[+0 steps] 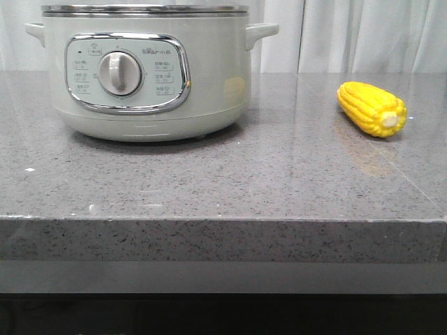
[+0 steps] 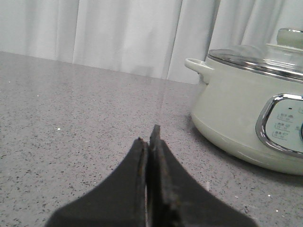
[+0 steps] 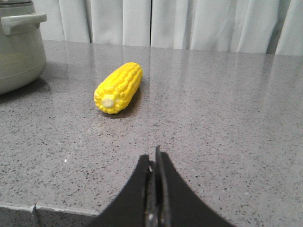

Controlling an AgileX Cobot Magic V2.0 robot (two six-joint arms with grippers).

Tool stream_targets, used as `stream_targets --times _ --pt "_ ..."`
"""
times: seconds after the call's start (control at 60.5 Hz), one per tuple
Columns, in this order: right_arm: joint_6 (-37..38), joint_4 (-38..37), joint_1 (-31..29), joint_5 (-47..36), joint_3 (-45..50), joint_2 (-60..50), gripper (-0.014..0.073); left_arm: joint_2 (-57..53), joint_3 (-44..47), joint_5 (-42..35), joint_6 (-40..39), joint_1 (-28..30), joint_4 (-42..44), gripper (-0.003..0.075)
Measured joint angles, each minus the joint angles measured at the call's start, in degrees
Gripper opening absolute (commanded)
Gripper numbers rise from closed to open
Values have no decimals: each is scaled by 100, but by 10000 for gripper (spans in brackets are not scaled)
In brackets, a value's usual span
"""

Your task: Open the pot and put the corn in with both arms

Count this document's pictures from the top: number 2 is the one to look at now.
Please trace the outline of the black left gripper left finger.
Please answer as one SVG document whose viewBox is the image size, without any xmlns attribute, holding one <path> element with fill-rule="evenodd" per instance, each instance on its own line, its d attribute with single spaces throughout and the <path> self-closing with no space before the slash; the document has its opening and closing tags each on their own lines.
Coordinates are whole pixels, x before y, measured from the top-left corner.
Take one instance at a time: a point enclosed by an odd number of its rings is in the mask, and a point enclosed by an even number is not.
<svg viewBox="0 0 303 227">
<path fill-rule="evenodd" d="M 136 139 L 119 166 L 97 187 L 59 208 L 47 227 L 144 227 L 148 144 Z"/>
</svg>

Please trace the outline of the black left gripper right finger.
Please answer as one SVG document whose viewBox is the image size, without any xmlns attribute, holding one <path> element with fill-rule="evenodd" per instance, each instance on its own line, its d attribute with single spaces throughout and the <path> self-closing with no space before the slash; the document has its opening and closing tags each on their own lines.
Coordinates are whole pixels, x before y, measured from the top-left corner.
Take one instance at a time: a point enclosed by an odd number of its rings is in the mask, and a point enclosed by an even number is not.
<svg viewBox="0 0 303 227">
<path fill-rule="evenodd" d="M 255 227 L 256 222 L 204 189 L 178 162 L 155 125 L 150 137 L 152 227 Z"/>
</svg>

